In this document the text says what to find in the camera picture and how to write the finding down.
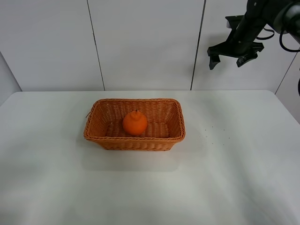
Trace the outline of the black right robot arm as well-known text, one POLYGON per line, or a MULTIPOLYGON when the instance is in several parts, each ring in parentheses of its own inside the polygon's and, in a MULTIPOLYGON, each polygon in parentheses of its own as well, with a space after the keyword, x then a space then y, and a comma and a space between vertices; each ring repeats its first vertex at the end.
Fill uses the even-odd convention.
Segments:
POLYGON ((241 67, 258 57, 264 49, 263 43, 255 40, 267 40, 273 37, 258 37, 266 25, 279 34, 279 44, 287 52, 298 53, 283 44, 283 35, 290 34, 300 41, 300 2, 298 0, 249 0, 244 15, 226 17, 231 32, 226 41, 210 46, 207 50, 210 58, 209 68, 220 63, 220 55, 237 59, 241 67))

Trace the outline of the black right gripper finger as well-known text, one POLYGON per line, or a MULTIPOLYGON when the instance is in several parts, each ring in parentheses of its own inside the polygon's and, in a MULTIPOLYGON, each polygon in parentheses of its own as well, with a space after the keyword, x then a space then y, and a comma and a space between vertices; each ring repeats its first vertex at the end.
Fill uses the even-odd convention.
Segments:
POLYGON ((241 67, 243 66, 244 64, 256 59, 258 57, 258 54, 255 53, 255 52, 250 52, 248 54, 245 54, 243 56, 240 56, 238 59, 237 59, 237 67, 241 67))
POLYGON ((220 63, 219 55, 210 55, 210 61, 209 61, 210 70, 213 70, 218 63, 220 63))

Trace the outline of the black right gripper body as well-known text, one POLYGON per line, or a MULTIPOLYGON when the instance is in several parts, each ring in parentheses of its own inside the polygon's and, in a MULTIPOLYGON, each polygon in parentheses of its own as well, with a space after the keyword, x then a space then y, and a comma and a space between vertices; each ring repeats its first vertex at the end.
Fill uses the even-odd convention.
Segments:
POLYGON ((273 26, 280 11, 279 0, 249 0, 246 13, 239 22, 234 16, 226 17, 232 31, 226 41, 209 47, 208 55, 210 57, 223 55, 238 58, 248 54, 256 39, 268 40, 275 35, 274 31, 267 30, 272 33, 270 36, 258 37, 266 25, 273 26))

